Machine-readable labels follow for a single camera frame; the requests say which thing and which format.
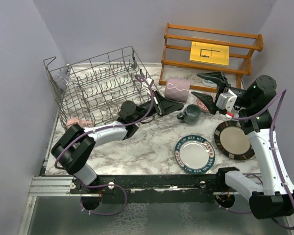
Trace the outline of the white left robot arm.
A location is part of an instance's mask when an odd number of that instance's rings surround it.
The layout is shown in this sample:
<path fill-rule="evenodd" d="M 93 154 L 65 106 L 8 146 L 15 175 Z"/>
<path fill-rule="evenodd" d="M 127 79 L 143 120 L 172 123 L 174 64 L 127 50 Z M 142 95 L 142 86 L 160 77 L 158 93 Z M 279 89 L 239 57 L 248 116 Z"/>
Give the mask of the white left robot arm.
<path fill-rule="evenodd" d="M 155 114 L 165 116 L 183 107 L 183 103 L 169 100 L 154 91 L 150 101 L 139 106 L 130 100 L 123 102 L 119 117 L 108 125 L 82 128 L 73 124 L 51 149 L 55 166 L 60 164 L 61 169 L 81 181 L 81 187 L 87 193 L 93 193 L 98 189 L 98 176 L 87 161 L 95 147 L 126 140 L 137 132 L 138 123 L 145 118 Z"/>

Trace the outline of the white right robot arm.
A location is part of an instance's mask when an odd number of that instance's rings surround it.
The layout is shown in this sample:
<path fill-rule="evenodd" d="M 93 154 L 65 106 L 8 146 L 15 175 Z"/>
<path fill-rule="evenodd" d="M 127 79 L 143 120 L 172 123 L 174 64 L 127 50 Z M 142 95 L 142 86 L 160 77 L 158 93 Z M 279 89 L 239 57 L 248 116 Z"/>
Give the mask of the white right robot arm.
<path fill-rule="evenodd" d="M 269 107 L 285 91 L 276 92 L 276 81 L 261 75 L 246 89 L 231 87 L 223 72 L 198 73 L 198 77 L 212 81 L 217 86 L 215 98 L 193 92 L 203 102 L 210 114 L 217 112 L 238 121 L 251 147 L 261 172 L 263 184 L 258 185 L 245 177 L 235 167 L 220 168 L 215 185 L 220 191 L 236 190 L 248 202 L 251 213 L 257 219 L 294 215 L 294 184 L 288 176 L 276 140 L 275 121 Z"/>

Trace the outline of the purple glass mug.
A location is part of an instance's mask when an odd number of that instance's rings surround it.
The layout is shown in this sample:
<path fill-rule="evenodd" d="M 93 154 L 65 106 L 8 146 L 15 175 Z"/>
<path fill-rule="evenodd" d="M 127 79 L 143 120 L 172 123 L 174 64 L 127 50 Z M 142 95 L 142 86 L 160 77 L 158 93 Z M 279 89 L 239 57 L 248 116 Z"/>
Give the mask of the purple glass mug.
<path fill-rule="evenodd" d="M 165 98 L 186 103 L 191 83 L 188 80 L 170 78 L 165 87 Z"/>

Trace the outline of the clear octagonal glass tumbler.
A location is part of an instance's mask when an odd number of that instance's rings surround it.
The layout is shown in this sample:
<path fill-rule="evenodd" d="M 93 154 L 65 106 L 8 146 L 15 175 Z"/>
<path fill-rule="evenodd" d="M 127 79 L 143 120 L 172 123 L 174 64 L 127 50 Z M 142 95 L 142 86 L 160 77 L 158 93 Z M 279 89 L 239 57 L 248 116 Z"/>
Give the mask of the clear octagonal glass tumbler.
<path fill-rule="evenodd" d="M 62 89 L 63 91 L 66 90 L 67 85 L 71 81 L 71 78 L 63 72 L 59 72 L 54 76 L 54 81 L 57 84 L 57 86 Z"/>

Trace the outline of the pink mug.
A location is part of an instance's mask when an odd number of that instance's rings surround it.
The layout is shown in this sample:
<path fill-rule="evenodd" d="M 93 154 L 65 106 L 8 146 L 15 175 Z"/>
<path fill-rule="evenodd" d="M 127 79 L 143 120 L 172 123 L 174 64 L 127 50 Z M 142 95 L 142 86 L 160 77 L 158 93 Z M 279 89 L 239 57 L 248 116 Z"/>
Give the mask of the pink mug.
<path fill-rule="evenodd" d="M 92 121 L 89 120 L 81 120 L 78 118 L 71 118 L 69 120 L 67 120 L 67 127 L 71 127 L 74 124 L 78 124 L 80 127 L 84 128 L 84 127 L 94 127 L 95 124 Z"/>

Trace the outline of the grey-green ceramic mug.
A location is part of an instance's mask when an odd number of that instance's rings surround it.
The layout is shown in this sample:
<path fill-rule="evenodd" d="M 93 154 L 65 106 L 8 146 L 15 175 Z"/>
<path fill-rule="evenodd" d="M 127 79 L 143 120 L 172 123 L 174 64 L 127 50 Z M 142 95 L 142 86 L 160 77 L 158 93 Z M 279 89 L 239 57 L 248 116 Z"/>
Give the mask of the grey-green ceramic mug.
<path fill-rule="evenodd" d="M 200 108 L 195 104 L 188 105 L 183 112 L 177 114 L 177 119 L 185 122 L 186 124 L 193 125 L 199 120 L 201 114 Z"/>

